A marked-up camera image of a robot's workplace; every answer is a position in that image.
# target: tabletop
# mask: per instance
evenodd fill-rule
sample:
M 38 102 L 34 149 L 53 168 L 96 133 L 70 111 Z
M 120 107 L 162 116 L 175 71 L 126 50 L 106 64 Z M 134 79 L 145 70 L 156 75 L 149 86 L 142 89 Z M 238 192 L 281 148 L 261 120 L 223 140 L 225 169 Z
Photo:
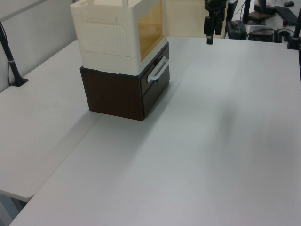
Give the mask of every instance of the tabletop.
M 11 226 L 300 225 L 298 52 L 168 40 L 151 114 L 103 114 Z
M 81 66 L 76 41 L 0 93 L 0 194 L 28 202 L 100 117 Z

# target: wooden cabinet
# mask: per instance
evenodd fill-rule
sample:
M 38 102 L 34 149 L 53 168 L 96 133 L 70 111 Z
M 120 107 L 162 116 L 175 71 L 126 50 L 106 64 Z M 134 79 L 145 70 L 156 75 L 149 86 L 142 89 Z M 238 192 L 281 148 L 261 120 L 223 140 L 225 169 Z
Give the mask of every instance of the wooden cabinet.
M 168 43 L 138 76 L 81 67 L 90 111 L 143 121 L 169 83 L 169 65 L 158 79 L 147 81 L 163 57 L 169 59 Z

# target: black cable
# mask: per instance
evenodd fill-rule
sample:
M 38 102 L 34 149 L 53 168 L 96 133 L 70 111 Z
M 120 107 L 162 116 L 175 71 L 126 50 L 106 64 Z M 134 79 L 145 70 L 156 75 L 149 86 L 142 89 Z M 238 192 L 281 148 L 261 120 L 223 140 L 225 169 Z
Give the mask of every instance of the black cable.
M 9 62 L 8 62 L 8 85 L 11 86 L 9 82 Z
M 0 21 L 0 27 L 1 27 L 2 31 L 3 31 L 3 33 L 4 33 L 5 39 L 7 40 L 8 38 L 6 36 L 6 32 L 4 30 L 4 27 L 3 27 L 2 23 L 1 23 L 1 21 Z
M 278 29 L 278 31 L 280 31 L 280 30 L 288 30 L 288 31 L 291 31 L 292 33 L 294 33 L 294 31 L 292 31 L 291 29 L 288 29 L 288 28 L 280 28 L 280 29 Z
M 243 3 L 243 5 L 238 9 L 238 11 L 233 15 L 233 16 L 235 16 L 239 11 L 240 11 L 240 9 L 243 7 L 245 5 L 245 3 Z
M 1 27 L 2 31 L 3 31 L 3 33 L 4 33 L 5 39 L 7 40 L 8 38 L 7 38 L 5 29 L 4 29 L 4 27 L 3 27 L 2 23 L 1 23 L 1 21 L 0 21 L 0 27 Z M 10 85 L 10 82 L 9 82 L 9 62 L 8 62 L 8 85 L 11 86 L 11 85 Z
M 245 5 L 246 2 L 243 3 L 243 5 L 241 6 L 241 10 L 240 10 L 240 19 L 239 21 L 241 21 L 241 14 L 243 13 L 243 6 Z
M 262 32 L 262 31 L 271 31 L 271 30 L 274 31 L 274 33 L 276 32 L 276 30 L 273 28 L 265 28 L 265 29 L 258 29 L 258 30 L 252 31 L 252 32 L 248 33 L 246 36 L 248 37 L 250 34 Z

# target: black device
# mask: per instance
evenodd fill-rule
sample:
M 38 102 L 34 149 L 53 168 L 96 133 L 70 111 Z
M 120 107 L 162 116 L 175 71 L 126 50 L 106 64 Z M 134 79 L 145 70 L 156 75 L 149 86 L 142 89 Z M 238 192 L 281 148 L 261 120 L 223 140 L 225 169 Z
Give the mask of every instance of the black device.
M 274 15 L 277 13 L 277 9 L 272 6 L 266 6 L 264 10 L 262 10 L 262 7 L 260 5 L 255 4 L 254 5 L 254 10 L 259 13 L 264 13 L 264 14 L 269 14 L 269 15 Z
M 282 6 L 275 6 L 275 8 L 279 16 L 281 16 L 282 19 L 285 20 L 288 25 L 297 25 L 297 17 L 289 8 Z
M 14 74 L 14 77 L 15 77 L 15 81 L 13 83 L 11 83 L 11 85 L 20 87 L 23 84 L 25 84 L 26 82 L 28 82 L 28 79 L 22 78 L 19 74 L 17 65 L 15 63 L 13 55 L 10 51 L 9 46 L 8 46 L 8 40 L 7 40 L 6 33 L 4 31 L 4 28 L 2 26 L 1 21 L 0 21 L 0 41 L 1 41 L 1 44 L 2 44 L 2 47 L 3 47 L 3 50 L 5 52 L 5 55 L 8 59 L 9 66 L 10 66 L 10 68 L 11 68 L 13 74 Z
M 237 3 L 238 3 L 238 0 L 236 0 L 235 2 L 230 2 L 230 1 L 228 2 L 226 21 L 232 20 Z
M 288 2 L 284 3 L 283 6 L 285 6 L 285 7 L 294 6 L 294 2 L 293 1 L 288 1 Z
M 213 34 L 222 33 L 222 22 L 225 20 L 225 8 L 227 0 L 205 0 L 205 9 L 209 16 L 204 20 L 204 34 L 207 36 L 207 44 L 213 44 Z
M 301 29 L 301 7 L 299 10 L 295 31 L 293 33 L 293 36 L 289 37 L 289 41 L 287 44 L 288 49 L 300 49 L 300 42 L 299 42 L 300 29 Z
M 267 17 L 261 16 L 261 20 L 250 20 L 250 18 L 249 18 L 250 4 L 251 4 L 251 0 L 245 0 L 245 8 L 244 8 L 244 14 L 243 14 L 244 24 L 265 25 L 264 19 L 269 18 L 270 16 L 267 16 Z M 266 0 L 258 0 L 258 5 L 254 6 L 254 10 L 257 12 L 269 14 L 269 15 L 275 14 L 276 11 L 273 9 L 273 7 L 267 7 L 266 4 L 267 4 Z
M 246 28 L 242 21 L 227 21 L 227 33 L 229 39 L 245 40 Z
M 249 32 L 249 41 L 273 42 L 274 31 L 270 27 L 252 26 Z

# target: white handle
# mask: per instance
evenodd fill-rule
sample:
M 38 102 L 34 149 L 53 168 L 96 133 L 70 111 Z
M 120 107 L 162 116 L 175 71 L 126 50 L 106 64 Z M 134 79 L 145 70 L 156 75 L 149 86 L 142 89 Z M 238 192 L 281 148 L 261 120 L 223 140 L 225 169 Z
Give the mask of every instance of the white handle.
M 88 5 L 92 6 L 95 0 L 88 0 Z M 128 7 L 128 0 L 122 0 L 122 6 L 127 8 Z
M 154 70 L 152 70 L 149 76 L 147 76 L 147 82 L 150 82 L 151 80 L 157 80 L 158 78 L 160 78 L 163 71 L 167 68 L 168 65 L 169 59 L 166 59 L 165 56 L 162 57 L 159 63 L 155 66 Z

